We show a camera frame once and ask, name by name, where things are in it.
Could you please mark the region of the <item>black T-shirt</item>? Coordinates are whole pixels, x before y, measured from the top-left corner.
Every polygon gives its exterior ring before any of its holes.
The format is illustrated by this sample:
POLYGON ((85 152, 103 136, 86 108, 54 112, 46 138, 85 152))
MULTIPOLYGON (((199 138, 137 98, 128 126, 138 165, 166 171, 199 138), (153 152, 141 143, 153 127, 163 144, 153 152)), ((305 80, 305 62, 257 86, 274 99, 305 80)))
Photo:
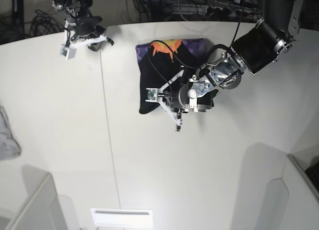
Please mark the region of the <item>black T-shirt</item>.
POLYGON ((147 102, 147 88, 160 88, 171 80, 181 66, 198 67, 203 63, 207 46, 204 38, 172 39, 136 45, 140 69, 140 114, 158 108, 157 103, 147 102))

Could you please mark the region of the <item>grey cloth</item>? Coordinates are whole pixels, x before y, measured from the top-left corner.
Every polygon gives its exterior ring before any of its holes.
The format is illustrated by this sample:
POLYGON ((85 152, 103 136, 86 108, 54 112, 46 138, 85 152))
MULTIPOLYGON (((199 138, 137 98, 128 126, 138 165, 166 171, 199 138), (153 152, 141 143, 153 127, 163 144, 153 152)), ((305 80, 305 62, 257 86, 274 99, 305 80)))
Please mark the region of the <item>grey cloth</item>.
POLYGON ((13 137, 5 109, 0 107, 0 160, 10 160, 21 155, 21 147, 13 137))

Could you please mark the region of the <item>black keyboard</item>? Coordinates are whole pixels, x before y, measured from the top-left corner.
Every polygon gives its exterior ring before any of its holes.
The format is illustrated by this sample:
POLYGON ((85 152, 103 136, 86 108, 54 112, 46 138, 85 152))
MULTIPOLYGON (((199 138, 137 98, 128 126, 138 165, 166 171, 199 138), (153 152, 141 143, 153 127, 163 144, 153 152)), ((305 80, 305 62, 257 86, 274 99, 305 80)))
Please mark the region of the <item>black keyboard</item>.
POLYGON ((306 169, 306 174, 309 177, 310 181, 316 188, 316 190, 319 190, 319 164, 310 166, 306 169))

